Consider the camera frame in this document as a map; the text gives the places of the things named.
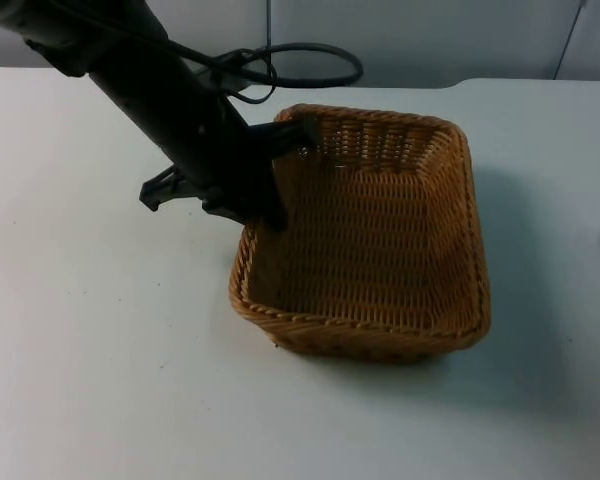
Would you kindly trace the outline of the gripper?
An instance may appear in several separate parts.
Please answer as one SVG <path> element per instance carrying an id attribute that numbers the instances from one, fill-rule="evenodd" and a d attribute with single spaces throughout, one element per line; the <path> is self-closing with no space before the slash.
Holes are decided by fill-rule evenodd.
<path id="1" fill-rule="evenodd" d="M 274 160 L 315 147 L 318 127 L 306 118 L 248 124 L 226 97 L 200 88 L 165 89 L 169 118 L 187 138 L 188 160 L 179 167 L 169 198 L 196 197 L 209 215 L 245 225 L 260 216 L 272 230 L 287 228 Z"/>

